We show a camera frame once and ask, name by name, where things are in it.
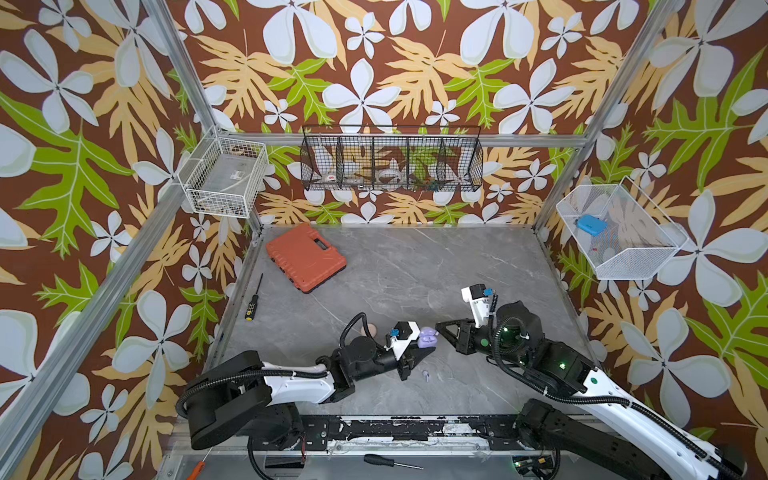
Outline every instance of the blue case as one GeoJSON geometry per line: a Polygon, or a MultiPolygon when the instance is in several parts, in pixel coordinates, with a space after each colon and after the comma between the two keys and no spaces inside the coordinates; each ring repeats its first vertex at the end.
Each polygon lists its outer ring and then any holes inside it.
{"type": "Polygon", "coordinates": [[[599,218],[592,217],[591,215],[584,215],[576,222],[576,227],[589,233],[593,237],[600,235],[603,230],[607,228],[608,224],[599,218]]]}

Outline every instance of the screwdriver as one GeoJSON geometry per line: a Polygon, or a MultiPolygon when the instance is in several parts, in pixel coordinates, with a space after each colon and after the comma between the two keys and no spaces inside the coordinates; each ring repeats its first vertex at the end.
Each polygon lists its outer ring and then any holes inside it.
{"type": "Polygon", "coordinates": [[[245,310],[245,319],[248,321],[253,320],[253,314],[256,312],[256,307],[259,306],[259,288],[261,287],[261,280],[264,278],[264,274],[262,273],[259,277],[259,284],[256,285],[256,294],[254,294],[250,298],[250,303],[248,303],[248,308],[245,310]]]}
{"type": "Polygon", "coordinates": [[[369,463],[371,465],[384,465],[387,467],[394,467],[395,465],[399,467],[408,467],[408,468],[415,468],[417,470],[423,470],[422,467],[417,467],[415,465],[406,465],[405,463],[395,463],[394,460],[391,458],[384,458],[381,455],[374,455],[372,453],[369,453],[362,457],[362,460],[365,463],[369,463]]]}
{"type": "Polygon", "coordinates": [[[195,465],[194,470],[192,470],[192,473],[190,473],[190,476],[187,477],[187,480],[195,480],[197,476],[200,474],[200,472],[203,471],[203,468],[205,468],[205,459],[208,458],[208,454],[211,450],[213,450],[214,447],[210,447],[208,449],[208,453],[205,454],[202,460],[200,460],[197,465],[195,465]]]}

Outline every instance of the wire mesh basket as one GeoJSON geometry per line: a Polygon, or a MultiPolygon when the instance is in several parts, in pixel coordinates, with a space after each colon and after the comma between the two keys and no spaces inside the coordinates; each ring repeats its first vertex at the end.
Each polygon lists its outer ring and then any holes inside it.
{"type": "Polygon", "coordinates": [[[248,218],[269,164],[264,144],[204,138],[190,161],[197,166],[184,182],[184,193],[196,213],[248,218]]]}
{"type": "Polygon", "coordinates": [[[306,190],[475,191],[482,184],[479,127],[472,127],[472,134],[462,127],[453,135],[440,127],[398,126],[403,132],[393,134],[345,134],[334,128],[304,127],[306,190]]]}
{"type": "Polygon", "coordinates": [[[632,180],[579,185],[557,205],[598,280],[647,280],[674,257],[687,235],[632,180]],[[577,226],[591,215],[607,225],[599,234],[577,226]]]}

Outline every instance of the floral wallpaper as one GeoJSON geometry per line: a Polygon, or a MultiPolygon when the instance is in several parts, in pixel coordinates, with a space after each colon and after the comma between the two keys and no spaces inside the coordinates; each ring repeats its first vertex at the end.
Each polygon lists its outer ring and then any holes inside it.
{"type": "Polygon", "coordinates": [[[687,232],[656,276],[598,281],[559,217],[539,232],[613,379],[741,448],[750,478],[768,472],[767,28],[763,0],[682,5],[571,185],[629,176],[687,232]]]}
{"type": "MultiPolygon", "coordinates": [[[[138,0],[0,0],[0,422],[200,136],[138,0]]],[[[151,478],[247,229],[179,210],[14,478],[151,478]]]]}
{"type": "MultiPolygon", "coordinates": [[[[360,124],[379,125],[373,133],[398,125],[583,132],[649,11],[636,0],[167,4],[220,127],[263,133],[305,124],[347,133],[360,124]]],[[[433,165],[433,150],[420,161],[433,165]]],[[[531,155],[512,160],[523,153],[486,149],[481,190],[434,194],[304,191],[299,149],[272,147],[257,209],[279,224],[531,223],[567,157],[524,150],[531,155]]]]}

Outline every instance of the orange toolbox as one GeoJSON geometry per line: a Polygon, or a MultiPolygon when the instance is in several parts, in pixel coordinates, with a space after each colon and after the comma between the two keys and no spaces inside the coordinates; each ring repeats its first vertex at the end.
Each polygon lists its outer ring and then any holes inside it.
{"type": "Polygon", "coordinates": [[[269,242],[266,254],[304,293],[311,292],[346,266],[346,258],[306,223],[269,242]]]}

